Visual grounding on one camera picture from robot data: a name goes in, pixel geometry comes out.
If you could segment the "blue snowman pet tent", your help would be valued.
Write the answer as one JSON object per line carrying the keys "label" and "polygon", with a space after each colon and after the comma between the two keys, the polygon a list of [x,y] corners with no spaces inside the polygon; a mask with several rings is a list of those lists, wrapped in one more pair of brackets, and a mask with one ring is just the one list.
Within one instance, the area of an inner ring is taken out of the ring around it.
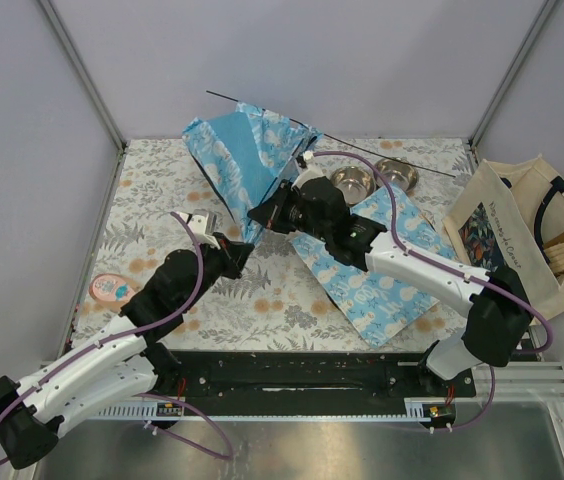
{"label": "blue snowman pet tent", "polygon": [[243,102],[232,113],[196,118],[182,132],[189,153],[239,227],[241,239],[253,244],[263,228],[248,218],[248,212],[267,200],[281,181],[297,178],[296,158],[321,136],[313,126]]}

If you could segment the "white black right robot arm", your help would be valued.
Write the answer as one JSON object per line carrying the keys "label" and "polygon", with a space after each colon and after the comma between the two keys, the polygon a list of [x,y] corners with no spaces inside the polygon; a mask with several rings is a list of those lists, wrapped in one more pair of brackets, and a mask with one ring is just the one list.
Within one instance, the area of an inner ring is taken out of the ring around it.
{"label": "white black right robot arm", "polygon": [[352,213],[343,193],[325,177],[298,186],[282,182],[248,217],[276,233],[308,234],[339,263],[403,281],[465,317],[465,329],[436,342],[421,361],[417,383],[428,395],[442,394],[461,372],[477,365],[506,366],[532,320],[513,269],[455,263],[404,242],[380,223]]}

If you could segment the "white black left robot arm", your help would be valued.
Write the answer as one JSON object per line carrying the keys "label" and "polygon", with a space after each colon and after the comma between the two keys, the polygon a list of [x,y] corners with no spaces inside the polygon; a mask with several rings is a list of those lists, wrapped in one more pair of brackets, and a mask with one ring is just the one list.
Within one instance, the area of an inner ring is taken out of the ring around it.
{"label": "white black left robot arm", "polygon": [[178,386],[176,361],[161,339],[221,277],[238,279],[254,247],[216,233],[209,244],[169,253],[119,315],[79,347],[13,381],[0,377],[0,445],[26,468],[109,404]]}

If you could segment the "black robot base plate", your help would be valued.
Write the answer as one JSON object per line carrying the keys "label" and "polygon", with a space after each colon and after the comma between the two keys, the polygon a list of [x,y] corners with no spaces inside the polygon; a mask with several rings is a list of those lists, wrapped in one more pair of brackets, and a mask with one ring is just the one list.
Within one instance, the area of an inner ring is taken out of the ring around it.
{"label": "black robot base plate", "polygon": [[377,413],[381,406],[421,403],[431,421],[452,422],[455,405],[476,396],[473,375],[450,381],[425,372],[418,353],[177,351],[161,366],[151,393],[196,401],[315,405],[319,412]]}

